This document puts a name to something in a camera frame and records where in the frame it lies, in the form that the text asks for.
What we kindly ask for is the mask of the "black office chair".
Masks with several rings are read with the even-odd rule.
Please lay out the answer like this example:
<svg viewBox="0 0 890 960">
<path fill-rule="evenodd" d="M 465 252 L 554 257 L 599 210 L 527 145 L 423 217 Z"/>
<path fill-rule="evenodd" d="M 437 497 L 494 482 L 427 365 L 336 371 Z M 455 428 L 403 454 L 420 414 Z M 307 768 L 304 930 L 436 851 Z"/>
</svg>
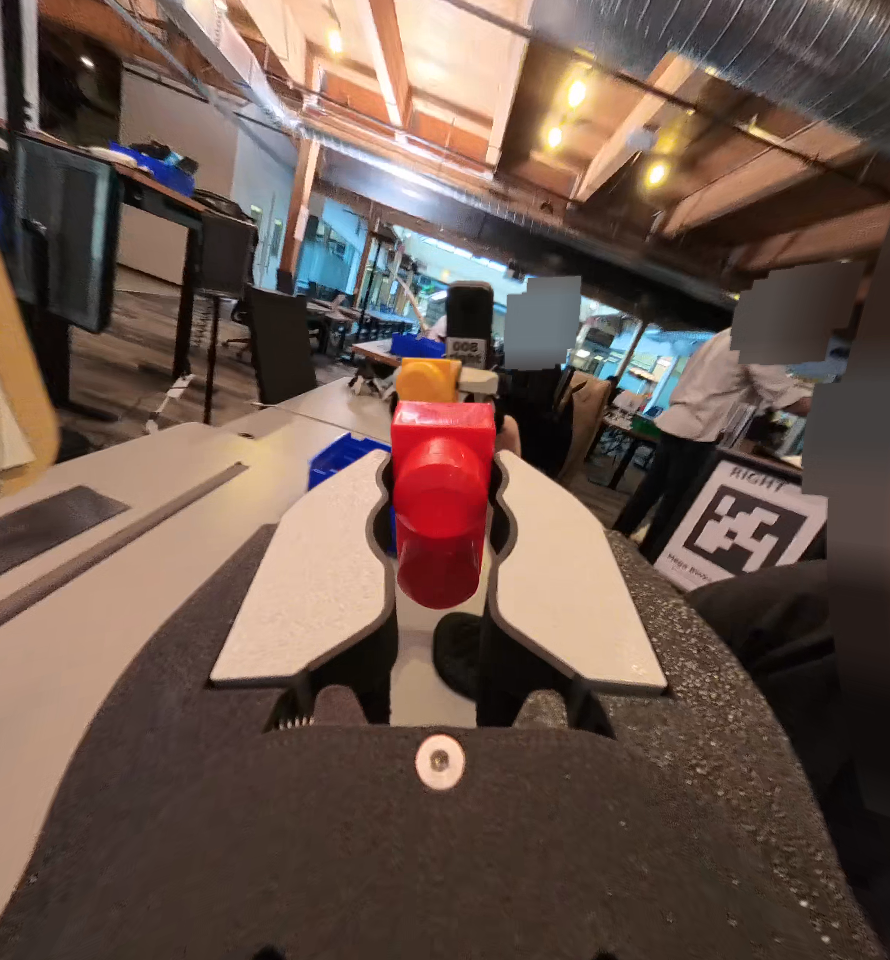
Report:
<svg viewBox="0 0 890 960">
<path fill-rule="evenodd" d="M 316 389 L 306 299 L 250 286 L 245 303 L 259 403 L 275 406 Z"/>
</svg>

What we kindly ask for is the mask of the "yellow one-stud block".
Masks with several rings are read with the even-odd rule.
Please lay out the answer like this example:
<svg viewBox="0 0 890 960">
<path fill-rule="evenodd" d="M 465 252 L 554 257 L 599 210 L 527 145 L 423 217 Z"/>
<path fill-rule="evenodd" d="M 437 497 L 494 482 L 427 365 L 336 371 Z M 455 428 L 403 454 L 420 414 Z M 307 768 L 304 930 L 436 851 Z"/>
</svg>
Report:
<svg viewBox="0 0 890 960">
<path fill-rule="evenodd" d="M 451 358 L 405 357 L 395 384 L 399 402 L 455 403 L 462 363 Z"/>
</svg>

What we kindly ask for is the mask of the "wooden standing desk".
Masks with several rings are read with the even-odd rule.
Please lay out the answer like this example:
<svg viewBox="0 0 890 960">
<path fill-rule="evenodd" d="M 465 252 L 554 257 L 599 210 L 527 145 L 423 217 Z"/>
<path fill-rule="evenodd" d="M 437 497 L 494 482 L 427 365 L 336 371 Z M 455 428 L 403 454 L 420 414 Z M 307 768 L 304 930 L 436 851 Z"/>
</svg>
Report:
<svg viewBox="0 0 890 960">
<path fill-rule="evenodd" d="M 151 174 L 139 167 L 129 166 L 126 162 L 127 158 L 119 153 L 105 150 L 102 154 L 98 151 L 98 148 L 72 146 L 39 131 L 29 130 L 24 136 L 33 142 L 41 143 L 56 150 L 105 162 L 115 170 L 118 179 L 123 183 L 121 201 L 124 204 L 163 221 L 176 223 L 187 230 L 171 381 L 173 385 L 189 385 L 193 376 L 189 352 L 194 321 L 195 286 L 201 262 L 202 216 L 207 212 L 206 208 L 197 201 L 157 182 Z"/>
</svg>

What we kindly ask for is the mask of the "framed marker sign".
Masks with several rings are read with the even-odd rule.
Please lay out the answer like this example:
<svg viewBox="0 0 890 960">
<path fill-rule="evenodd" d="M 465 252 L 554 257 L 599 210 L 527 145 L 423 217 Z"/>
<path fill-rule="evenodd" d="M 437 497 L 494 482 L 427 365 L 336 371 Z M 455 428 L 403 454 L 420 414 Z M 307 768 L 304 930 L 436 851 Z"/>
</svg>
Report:
<svg viewBox="0 0 890 960">
<path fill-rule="evenodd" d="M 828 500 L 802 491 L 802 470 L 718 449 L 681 505 L 652 562 L 685 593 L 811 558 Z"/>
</svg>

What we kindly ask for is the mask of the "red two-stud block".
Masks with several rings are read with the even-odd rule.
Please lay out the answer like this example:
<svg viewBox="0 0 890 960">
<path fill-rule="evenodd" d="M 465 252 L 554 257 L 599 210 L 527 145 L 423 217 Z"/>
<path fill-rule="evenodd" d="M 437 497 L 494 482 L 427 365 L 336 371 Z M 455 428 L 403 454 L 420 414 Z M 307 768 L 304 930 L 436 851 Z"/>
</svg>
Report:
<svg viewBox="0 0 890 960">
<path fill-rule="evenodd" d="M 489 403 L 400 401 L 391 425 L 398 585 L 431 610 L 481 576 L 497 430 Z"/>
</svg>

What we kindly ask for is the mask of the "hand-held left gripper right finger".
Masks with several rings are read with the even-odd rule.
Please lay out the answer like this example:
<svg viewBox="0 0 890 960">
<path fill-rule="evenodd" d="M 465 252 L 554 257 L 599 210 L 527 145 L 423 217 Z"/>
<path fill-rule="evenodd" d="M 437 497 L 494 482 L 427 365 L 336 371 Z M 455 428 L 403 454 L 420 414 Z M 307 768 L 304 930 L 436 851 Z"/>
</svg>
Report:
<svg viewBox="0 0 890 960">
<path fill-rule="evenodd" d="M 667 677 L 606 531 L 570 491 L 495 455 L 487 611 L 512 641 L 595 692 L 659 697 Z"/>
</svg>

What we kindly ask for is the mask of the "black panel stand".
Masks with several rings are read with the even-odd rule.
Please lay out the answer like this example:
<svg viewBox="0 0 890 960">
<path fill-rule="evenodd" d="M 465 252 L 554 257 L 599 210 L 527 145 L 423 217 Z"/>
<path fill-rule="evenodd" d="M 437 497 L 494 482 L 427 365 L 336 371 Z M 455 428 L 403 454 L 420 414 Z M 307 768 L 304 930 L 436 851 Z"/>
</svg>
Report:
<svg viewBox="0 0 890 960">
<path fill-rule="evenodd" d="M 203 424 L 210 426 L 221 303 L 230 301 L 235 305 L 245 294 L 250 283 L 256 229 L 251 220 L 215 212 L 202 214 L 201 227 L 194 291 L 210 304 L 202 417 Z"/>
</svg>

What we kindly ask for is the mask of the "brown coat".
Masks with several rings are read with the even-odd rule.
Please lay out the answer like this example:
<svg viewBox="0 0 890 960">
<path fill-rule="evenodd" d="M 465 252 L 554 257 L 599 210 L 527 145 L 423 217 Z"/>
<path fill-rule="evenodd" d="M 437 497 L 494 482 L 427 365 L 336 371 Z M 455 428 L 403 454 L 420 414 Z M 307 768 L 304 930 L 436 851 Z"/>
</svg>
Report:
<svg viewBox="0 0 890 960">
<path fill-rule="evenodd" d="M 611 378 L 599 379 L 577 370 L 571 374 L 555 405 L 564 426 L 571 427 L 569 450 L 557 476 L 561 486 L 571 484 L 591 451 L 615 390 Z"/>
</svg>

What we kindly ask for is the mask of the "blue plastic bin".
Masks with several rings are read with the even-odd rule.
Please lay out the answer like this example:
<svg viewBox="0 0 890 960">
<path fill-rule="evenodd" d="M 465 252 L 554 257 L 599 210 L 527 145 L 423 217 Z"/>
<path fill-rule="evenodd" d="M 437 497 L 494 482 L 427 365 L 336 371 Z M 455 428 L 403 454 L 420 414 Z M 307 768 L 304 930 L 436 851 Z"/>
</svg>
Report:
<svg viewBox="0 0 890 960">
<path fill-rule="evenodd" d="M 374 438 L 358 436 L 352 432 L 343 434 L 322 448 L 308 462 L 306 491 L 311 491 L 334 474 L 374 451 L 390 453 L 391 445 Z"/>
</svg>

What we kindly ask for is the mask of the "person's black shirt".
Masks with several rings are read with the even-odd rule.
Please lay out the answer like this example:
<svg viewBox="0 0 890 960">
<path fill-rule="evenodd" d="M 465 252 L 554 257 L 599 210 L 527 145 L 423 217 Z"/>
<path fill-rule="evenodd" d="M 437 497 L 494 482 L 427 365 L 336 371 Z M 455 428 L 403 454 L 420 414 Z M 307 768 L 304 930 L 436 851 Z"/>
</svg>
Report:
<svg viewBox="0 0 890 960">
<path fill-rule="evenodd" d="M 687 601 L 763 693 L 822 812 L 834 810 L 851 751 L 827 561 L 740 574 L 692 590 Z"/>
</svg>

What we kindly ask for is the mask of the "white power adapter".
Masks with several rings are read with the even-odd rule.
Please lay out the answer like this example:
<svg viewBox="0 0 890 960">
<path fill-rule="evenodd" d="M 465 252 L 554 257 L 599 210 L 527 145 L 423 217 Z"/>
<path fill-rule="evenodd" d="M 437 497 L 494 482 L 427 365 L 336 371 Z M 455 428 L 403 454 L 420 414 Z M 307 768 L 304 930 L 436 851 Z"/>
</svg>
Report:
<svg viewBox="0 0 890 960">
<path fill-rule="evenodd" d="M 185 374 L 173 381 L 171 386 L 165 391 L 162 399 L 151 411 L 143 426 L 143 432 L 146 436 L 158 433 L 163 427 L 164 414 L 168 406 L 177 400 L 180 400 L 194 380 L 194 374 Z"/>
</svg>

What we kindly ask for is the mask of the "wooden post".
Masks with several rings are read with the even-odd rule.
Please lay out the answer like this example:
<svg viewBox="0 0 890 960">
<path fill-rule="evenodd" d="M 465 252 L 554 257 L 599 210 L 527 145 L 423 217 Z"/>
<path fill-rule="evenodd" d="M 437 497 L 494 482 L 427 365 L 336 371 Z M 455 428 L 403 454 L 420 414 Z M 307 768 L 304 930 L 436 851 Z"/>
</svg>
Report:
<svg viewBox="0 0 890 960">
<path fill-rule="evenodd" d="M 294 279 L 297 270 L 301 247 L 306 235 L 309 200 L 316 177 L 320 150 L 320 144 L 311 139 L 302 139 L 298 147 L 297 164 L 288 204 L 279 264 L 280 277 L 289 276 Z"/>
</svg>

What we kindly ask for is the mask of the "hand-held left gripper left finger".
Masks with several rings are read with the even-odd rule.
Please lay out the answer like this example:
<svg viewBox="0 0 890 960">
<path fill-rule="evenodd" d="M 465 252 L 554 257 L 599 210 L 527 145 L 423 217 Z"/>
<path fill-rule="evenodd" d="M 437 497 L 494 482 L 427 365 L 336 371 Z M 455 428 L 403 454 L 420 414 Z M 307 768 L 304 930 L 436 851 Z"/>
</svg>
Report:
<svg viewBox="0 0 890 960">
<path fill-rule="evenodd" d="M 399 652 L 387 554 L 388 451 L 372 451 L 282 515 L 214 665 L 217 689 L 279 689 L 312 707 L 329 686 L 389 707 Z"/>
</svg>

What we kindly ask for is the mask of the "black rectangular desk patch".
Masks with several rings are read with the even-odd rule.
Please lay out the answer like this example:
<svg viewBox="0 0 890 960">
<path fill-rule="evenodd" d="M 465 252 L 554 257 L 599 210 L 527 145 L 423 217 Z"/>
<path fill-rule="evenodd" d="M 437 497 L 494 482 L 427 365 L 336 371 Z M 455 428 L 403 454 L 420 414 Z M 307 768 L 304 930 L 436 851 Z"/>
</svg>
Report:
<svg viewBox="0 0 890 960">
<path fill-rule="evenodd" d="M 0 576 L 129 508 L 79 485 L 1 515 Z"/>
</svg>

